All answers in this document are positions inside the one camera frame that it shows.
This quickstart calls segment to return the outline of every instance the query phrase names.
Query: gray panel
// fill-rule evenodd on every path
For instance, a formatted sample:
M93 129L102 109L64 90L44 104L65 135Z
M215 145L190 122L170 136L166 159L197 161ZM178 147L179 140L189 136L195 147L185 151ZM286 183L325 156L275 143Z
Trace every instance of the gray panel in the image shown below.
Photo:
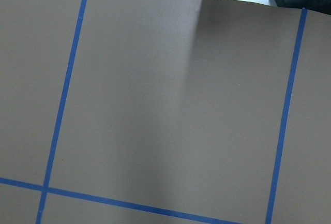
M195 224L197 222L53 194L47 196L43 224Z
M80 0L0 0L0 177L42 184Z
M34 223L40 192L0 184L0 222Z
M331 223L331 17L308 12L273 224Z
M88 0L51 186L264 223L299 14Z

